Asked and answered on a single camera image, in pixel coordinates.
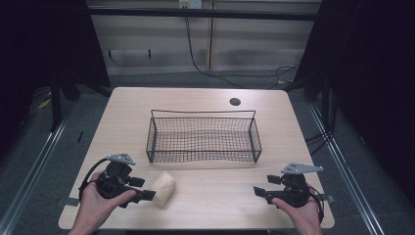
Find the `aluminum rail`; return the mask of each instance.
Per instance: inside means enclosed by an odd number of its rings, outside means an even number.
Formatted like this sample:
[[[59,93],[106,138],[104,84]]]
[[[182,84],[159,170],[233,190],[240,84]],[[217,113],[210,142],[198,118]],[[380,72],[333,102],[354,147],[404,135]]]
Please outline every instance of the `aluminum rail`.
[[[55,149],[56,144],[61,138],[62,133],[67,125],[68,119],[72,113],[72,110],[75,106],[75,102],[71,102],[68,107],[68,111],[64,116],[64,119],[61,121],[61,124],[56,128],[54,132],[49,134],[49,137],[43,146],[43,149],[40,151],[36,162],[28,173],[24,183],[19,189],[18,194],[16,195],[14,201],[9,205],[3,217],[0,220],[0,234],[9,235],[12,234],[15,229],[16,224],[24,210],[25,205],[27,204],[31,193],[33,192],[34,186],[36,185],[40,175],[45,168],[50,156],[52,155],[53,150]]]
[[[384,235],[385,232],[381,227],[381,224],[374,213],[372,207],[370,206],[369,202],[366,200],[363,192],[361,191],[357,181],[354,178],[353,173],[351,172],[350,167],[348,167],[347,161],[343,156],[342,152],[336,140],[334,138],[329,138],[327,134],[325,134],[325,126],[323,120],[321,119],[321,113],[318,110],[315,103],[310,103],[309,108],[311,113],[314,117],[315,122],[317,123],[320,132],[323,134],[325,141],[327,142],[327,147],[329,148],[330,153],[332,154],[333,160],[335,161],[340,174],[345,181],[348,191],[351,194],[356,206],[366,223],[367,228],[369,229],[370,234],[372,235]]]
[[[225,11],[203,9],[174,9],[174,8],[120,8],[120,7],[38,7],[40,13],[48,14],[81,14],[100,16],[149,16],[149,17],[188,17],[188,18],[223,18],[223,19],[256,19],[281,21],[317,20],[316,13],[283,13],[283,12],[253,12]]]

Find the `finger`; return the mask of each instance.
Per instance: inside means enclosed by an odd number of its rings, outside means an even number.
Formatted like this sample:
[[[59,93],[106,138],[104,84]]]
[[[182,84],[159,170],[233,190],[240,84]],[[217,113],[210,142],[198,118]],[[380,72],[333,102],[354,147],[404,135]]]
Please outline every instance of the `finger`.
[[[119,205],[122,205],[122,204],[128,202],[135,195],[136,195],[136,192],[134,190],[128,190],[128,191],[123,192],[122,194],[116,196],[115,198],[111,199],[111,202],[112,202],[114,207],[117,207]]]
[[[272,200],[271,200],[271,202],[275,205],[275,206],[277,206],[277,208],[279,208],[279,209],[281,209],[282,211],[286,211],[286,209],[289,207],[289,205],[286,203],[286,202],[284,202],[283,200],[281,200],[281,199],[279,199],[279,198],[273,198]]]

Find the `round hole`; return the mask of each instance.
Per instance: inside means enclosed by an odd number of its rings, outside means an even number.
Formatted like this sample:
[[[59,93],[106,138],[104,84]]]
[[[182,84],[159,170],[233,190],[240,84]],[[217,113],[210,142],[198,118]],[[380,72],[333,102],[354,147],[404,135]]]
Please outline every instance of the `round hole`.
[[[240,100],[240,99],[238,99],[238,98],[232,98],[232,99],[229,101],[229,103],[231,103],[231,105],[233,105],[233,106],[239,106],[239,105],[241,105],[241,100]]]

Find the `gray floor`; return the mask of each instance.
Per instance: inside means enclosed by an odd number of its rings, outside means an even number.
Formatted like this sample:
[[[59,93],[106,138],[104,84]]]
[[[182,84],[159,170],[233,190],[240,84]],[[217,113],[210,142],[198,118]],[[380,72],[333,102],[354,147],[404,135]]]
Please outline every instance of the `gray floor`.
[[[262,71],[222,71],[220,74],[273,74],[275,70]],[[266,89],[276,82],[276,77],[226,77],[231,82],[245,88]],[[216,77],[209,77],[197,72],[158,73],[143,75],[124,75],[112,77],[112,85],[147,86],[147,87],[207,87],[235,88]],[[87,88],[80,87],[82,94],[74,105],[66,128],[56,145],[49,161],[34,190],[25,205],[13,234],[66,234],[59,228],[58,220],[63,205],[60,199],[68,196],[76,178],[77,171],[92,141],[108,98]],[[318,133],[310,108],[304,101],[302,90],[289,93],[304,138]],[[37,158],[51,126],[51,107],[43,110],[36,107],[40,98],[33,100],[33,106],[21,130],[16,145],[10,151],[9,158],[0,166],[0,215],[13,202],[20,185],[25,180]],[[335,138],[347,165],[355,175],[362,192],[367,198],[376,216],[379,218],[385,234],[413,234],[415,232],[415,211],[408,204],[404,195],[394,182],[384,173],[370,149],[363,146],[346,117],[339,110]],[[309,146],[310,152],[318,144]],[[336,224],[326,229],[325,234],[370,234],[361,213],[351,197],[338,167],[327,147],[323,147],[312,156],[316,165],[323,165],[325,170],[319,173],[326,194],[333,195],[336,202],[330,204]],[[252,231],[250,234],[262,234]],[[124,234],[125,231],[102,231],[100,234]],[[160,232],[132,232],[128,234],[161,234]],[[240,234],[239,232],[221,232]],[[275,234],[296,234],[295,231],[279,230]]]

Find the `wall outlet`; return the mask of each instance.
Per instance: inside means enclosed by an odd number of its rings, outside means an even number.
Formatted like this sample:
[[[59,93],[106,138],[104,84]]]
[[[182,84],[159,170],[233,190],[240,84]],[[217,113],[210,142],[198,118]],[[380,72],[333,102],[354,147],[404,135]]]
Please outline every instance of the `wall outlet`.
[[[202,0],[190,0],[190,9],[202,9]]]
[[[180,9],[190,9],[190,0],[179,0]]]

